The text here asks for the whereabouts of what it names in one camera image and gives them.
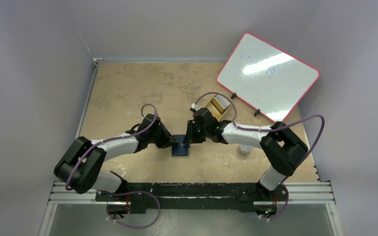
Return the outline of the navy blue leather card holder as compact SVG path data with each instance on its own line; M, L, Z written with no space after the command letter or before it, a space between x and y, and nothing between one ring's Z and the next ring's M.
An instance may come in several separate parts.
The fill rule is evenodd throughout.
M173 157L186 157L189 155L189 146L184 143L185 135L176 134L173 135L178 143L172 146L172 156Z

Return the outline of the beige oval plastic tray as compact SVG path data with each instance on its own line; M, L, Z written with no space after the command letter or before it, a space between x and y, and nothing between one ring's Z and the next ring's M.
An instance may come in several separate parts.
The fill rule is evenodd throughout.
M232 105L222 95L215 94L203 107L208 109L217 121L221 121L232 108Z

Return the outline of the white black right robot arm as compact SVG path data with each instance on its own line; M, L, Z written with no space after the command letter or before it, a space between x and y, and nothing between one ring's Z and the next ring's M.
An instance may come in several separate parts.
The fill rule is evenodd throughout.
M307 145L283 122L271 126L237 124L231 120L217 120L206 108L192 114L187 123L183 146L201 144L210 139L214 143L239 144L260 148L270 162L270 167L258 181L257 195L268 200L276 187L292 176L308 153Z

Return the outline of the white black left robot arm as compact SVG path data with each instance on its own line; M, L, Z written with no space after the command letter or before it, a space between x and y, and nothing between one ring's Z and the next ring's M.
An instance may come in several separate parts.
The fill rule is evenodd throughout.
M127 188L122 184L126 180L115 172L103 172L102 164L124 154L138 153L150 144L161 149L178 144L160 117L154 114L147 114L140 123L116 137L76 138L56 164L54 175L66 183L68 190L78 194L94 189L108 192L114 201L121 201L127 195Z

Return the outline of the stack of credit cards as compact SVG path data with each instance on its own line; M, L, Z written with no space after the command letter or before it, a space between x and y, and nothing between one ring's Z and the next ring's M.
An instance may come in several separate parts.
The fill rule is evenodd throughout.
M206 106L214 116L222 116L230 107L231 103L221 95L215 95Z

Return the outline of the clear jar of paper clips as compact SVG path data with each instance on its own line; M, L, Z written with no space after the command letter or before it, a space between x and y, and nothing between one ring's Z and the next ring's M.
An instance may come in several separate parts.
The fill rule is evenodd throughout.
M251 152L252 148L253 148L252 146L239 144L238 151L242 155L248 155Z

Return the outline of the red framed whiteboard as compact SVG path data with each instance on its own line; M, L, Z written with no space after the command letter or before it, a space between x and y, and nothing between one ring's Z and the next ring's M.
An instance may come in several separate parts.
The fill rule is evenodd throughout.
M283 121L319 77L313 66L245 33L217 82L272 121Z

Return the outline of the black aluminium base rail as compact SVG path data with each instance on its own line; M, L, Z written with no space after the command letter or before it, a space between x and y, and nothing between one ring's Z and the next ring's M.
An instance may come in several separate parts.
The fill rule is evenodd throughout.
M67 191L62 182L55 182L49 201L53 204L107 204L116 208L130 207L132 214L149 209L237 210L271 214L284 204L331 204L335 202L328 182L279 184L268 191L255 182L122 183L116 194L91 189L78 194Z

